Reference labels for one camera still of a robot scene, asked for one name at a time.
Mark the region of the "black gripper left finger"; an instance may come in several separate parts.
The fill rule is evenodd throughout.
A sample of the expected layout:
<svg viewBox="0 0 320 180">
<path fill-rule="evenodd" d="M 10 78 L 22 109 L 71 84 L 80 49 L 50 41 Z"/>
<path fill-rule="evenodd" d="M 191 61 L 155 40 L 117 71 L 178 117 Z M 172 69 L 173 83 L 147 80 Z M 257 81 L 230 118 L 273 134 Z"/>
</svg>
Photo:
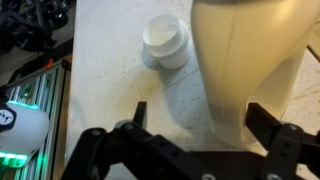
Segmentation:
<svg viewBox="0 0 320 180">
<path fill-rule="evenodd" d="M 214 180 L 214 171 L 160 135 L 145 130 L 147 104 L 110 132 L 90 128 L 81 134 L 61 180 L 103 180 L 122 163 L 138 180 Z"/>
</svg>

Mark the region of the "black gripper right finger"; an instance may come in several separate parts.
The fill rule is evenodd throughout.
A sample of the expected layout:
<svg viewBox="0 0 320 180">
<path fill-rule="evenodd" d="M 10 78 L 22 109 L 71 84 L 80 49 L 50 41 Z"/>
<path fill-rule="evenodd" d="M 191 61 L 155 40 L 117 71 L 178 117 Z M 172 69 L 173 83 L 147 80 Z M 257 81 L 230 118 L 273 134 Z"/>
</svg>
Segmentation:
<svg viewBox="0 0 320 180">
<path fill-rule="evenodd" d="M 260 180 L 298 180 L 299 164 L 320 177 L 319 133 L 311 135 L 298 125 L 281 123 L 258 103 L 249 104 L 246 126 L 267 151 Z"/>
</svg>

